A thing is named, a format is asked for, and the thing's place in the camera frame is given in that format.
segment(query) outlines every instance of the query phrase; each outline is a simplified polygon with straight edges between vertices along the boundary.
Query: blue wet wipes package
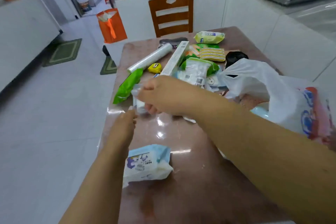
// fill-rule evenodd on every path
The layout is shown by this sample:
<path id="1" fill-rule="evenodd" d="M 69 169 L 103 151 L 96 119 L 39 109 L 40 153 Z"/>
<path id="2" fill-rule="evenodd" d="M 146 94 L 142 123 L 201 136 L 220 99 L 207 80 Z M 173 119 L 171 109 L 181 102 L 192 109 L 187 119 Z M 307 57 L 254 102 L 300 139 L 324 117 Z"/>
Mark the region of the blue wet wipes package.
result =
<path id="1" fill-rule="evenodd" d="M 123 188 L 129 182 L 166 179 L 174 169 L 169 165 L 170 148 L 152 144 L 130 150 L 125 161 Z"/>

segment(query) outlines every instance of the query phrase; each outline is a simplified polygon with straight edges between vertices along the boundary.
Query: chair backrest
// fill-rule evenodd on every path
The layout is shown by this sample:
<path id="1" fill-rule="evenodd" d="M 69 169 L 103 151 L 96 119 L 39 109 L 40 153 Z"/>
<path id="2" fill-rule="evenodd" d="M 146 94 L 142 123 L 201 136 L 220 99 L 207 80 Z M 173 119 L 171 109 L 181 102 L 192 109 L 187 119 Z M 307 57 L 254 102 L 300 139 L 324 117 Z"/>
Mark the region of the chair backrest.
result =
<path id="1" fill-rule="evenodd" d="M 178 33 L 183 31 L 192 32 L 194 22 L 194 0 L 149 0 L 150 13 L 152 14 L 156 37 Z M 187 6 L 187 12 L 170 13 L 157 15 L 157 11 Z M 159 28 L 159 24 L 174 21 L 188 20 L 188 24 L 174 25 L 165 28 Z"/>

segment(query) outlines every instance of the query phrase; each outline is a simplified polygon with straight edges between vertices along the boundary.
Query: plastic bag handle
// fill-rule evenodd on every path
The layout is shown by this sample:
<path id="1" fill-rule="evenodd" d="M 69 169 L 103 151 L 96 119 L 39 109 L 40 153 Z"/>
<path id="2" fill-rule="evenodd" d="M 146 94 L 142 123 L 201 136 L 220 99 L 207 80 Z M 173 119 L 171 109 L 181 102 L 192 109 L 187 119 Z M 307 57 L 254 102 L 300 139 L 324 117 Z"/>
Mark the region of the plastic bag handle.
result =
<path id="1" fill-rule="evenodd" d="M 107 25 L 108 25 L 108 27 L 110 28 L 112 37 L 113 37 L 114 39 L 116 39 L 117 36 L 116 36 L 116 33 L 115 33 L 115 31 L 114 31 L 114 29 L 113 29 L 113 26 L 112 26 L 112 19 L 108 19 L 108 20 L 107 20 Z"/>

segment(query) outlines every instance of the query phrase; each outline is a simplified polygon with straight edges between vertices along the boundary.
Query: table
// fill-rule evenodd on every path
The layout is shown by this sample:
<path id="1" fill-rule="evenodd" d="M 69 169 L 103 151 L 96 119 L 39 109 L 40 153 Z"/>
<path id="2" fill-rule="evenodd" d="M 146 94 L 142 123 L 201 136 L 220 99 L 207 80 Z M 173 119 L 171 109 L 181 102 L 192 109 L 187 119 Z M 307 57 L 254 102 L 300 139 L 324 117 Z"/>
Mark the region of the table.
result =
<path id="1" fill-rule="evenodd" d="M 219 44 L 225 50 L 240 49 L 250 59 L 275 68 L 237 27 L 212 31 L 225 33 L 225 40 Z M 182 36 L 194 44 L 195 34 Z M 125 44 L 100 148 L 115 118 L 132 105 L 132 98 L 120 105 L 112 104 L 118 87 L 128 76 L 127 68 L 153 52 L 158 44 L 159 38 Z M 168 54 L 159 62 L 165 65 L 170 57 Z M 153 74 L 145 73 L 142 79 L 150 77 Z M 130 183 L 123 189 L 119 223 L 265 223 L 289 219 L 229 160 L 222 158 L 197 124 L 165 113 L 140 116 L 130 149 L 150 144 L 171 148 L 174 171 L 165 180 Z"/>

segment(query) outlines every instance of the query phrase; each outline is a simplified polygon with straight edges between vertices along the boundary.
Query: paper towel roll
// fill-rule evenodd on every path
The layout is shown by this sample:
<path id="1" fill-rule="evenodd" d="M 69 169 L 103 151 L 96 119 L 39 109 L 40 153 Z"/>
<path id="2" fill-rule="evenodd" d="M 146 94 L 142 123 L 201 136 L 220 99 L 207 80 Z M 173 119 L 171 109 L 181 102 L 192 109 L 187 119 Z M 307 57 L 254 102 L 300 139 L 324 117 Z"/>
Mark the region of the paper towel roll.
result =
<path id="1" fill-rule="evenodd" d="M 128 72 L 133 73 L 138 68 L 145 69 L 153 63 L 157 62 L 162 57 L 166 56 L 168 52 L 171 52 L 172 50 L 173 46 L 171 44 L 165 44 L 161 48 L 149 54 L 147 57 L 135 63 L 133 66 L 130 66 L 127 70 Z"/>

